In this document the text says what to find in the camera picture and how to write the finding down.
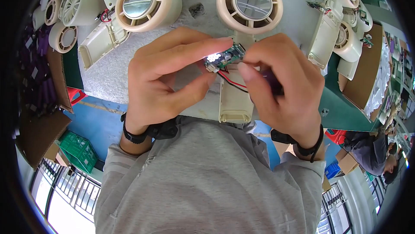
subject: white led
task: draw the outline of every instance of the white led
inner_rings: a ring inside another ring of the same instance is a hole
[[[212,55],[208,55],[208,56],[206,57],[206,59],[207,59],[209,62],[213,62],[213,61],[217,60],[219,57],[220,57],[220,54],[212,54]]]

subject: red stool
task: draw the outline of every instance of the red stool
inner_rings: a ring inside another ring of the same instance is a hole
[[[68,95],[69,95],[70,104],[72,106],[74,106],[80,100],[82,100],[83,98],[85,98],[87,96],[85,94],[85,92],[81,91],[80,89],[75,89],[75,88],[71,88],[71,87],[67,87],[67,89],[68,89]],[[77,93],[79,93],[79,97],[76,98],[75,100],[72,100]]]
[[[345,138],[346,138],[346,132],[347,130],[337,130],[337,129],[332,129],[331,131],[334,132],[334,134],[330,134],[329,131],[326,131],[326,136],[333,141],[335,144],[340,145],[343,144],[345,142]]]

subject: gray table surface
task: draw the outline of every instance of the gray table surface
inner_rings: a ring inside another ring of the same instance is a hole
[[[124,43],[99,60],[88,71],[83,69],[83,61],[78,53],[79,67],[85,92],[90,96],[100,99],[127,104],[127,68],[135,51],[179,26],[187,26],[210,34],[213,37],[231,36],[234,34],[233,30],[228,29],[218,19],[216,14],[216,0],[182,1],[182,12],[176,23],[171,27],[143,33],[131,33]],[[205,14],[193,18],[188,9],[196,3],[203,4]],[[268,33],[256,35],[255,38],[260,40],[282,32],[287,34],[298,46],[300,46],[303,52],[308,51],[319,18],[319,12],[308,7],[306,0],[283,0],[283,6],[283,16],[277,27]],[[99,23],[90,26],[80,26],[78,28],[78,44],[81,44],[98,24]],[[178,72],[174,88],[182,88],[199,74],[200,71],[195,65],[184,68]],[[186,109],[181,114],[218,120],[219,93],[220,78],[218,77],[215,83],[210,87],[205,99]],[[259,119],[256,110],[254,111],[253,119]]]

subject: blue floor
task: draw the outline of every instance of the blue floor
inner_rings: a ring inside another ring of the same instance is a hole
[[[122,134],[122,122],[120,116],[127,111],[127,105],[104,101],[92,96],[82,99],[81,102],[73,106],[74,114],[64,112],[72,122],[68,130],[88,139],[94,147],[98,158],[105,161],[107,148],[112,143],[118,143]],[[271,127],[262,121],[256,121],[254,135],[267,144],[270,166],[274,168],[280,163],[280,157],[275,149],[270,137],[261,135],[267,134]],[[340,146],[334,144],[329,139],[324,143],[330,143],[326,151],[327,165],[336,162],[335,155],[340,150]]]

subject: gray sleeve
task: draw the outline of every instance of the gray sleeve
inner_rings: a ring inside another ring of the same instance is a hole
[[[127,174],[128,170],[137,160],[136,156],[128,155],[121,150],[117,144],[108,147],[108,154],[104,165],[104,174],[102,176],[101,192],[98,196],[96,209],[94,213],[94,222],[97,222],[101,212],[101,206],[104,204],[112,189]]]
[[[301,190],[303,199],[307,233],[315,233],[320,214],[322,199],[322,182],[326,161],[315,161],[310,163],[304,161],[290,152],[285,152],[281,158],[281,164],[277,170],[284,170],[286,181]]]

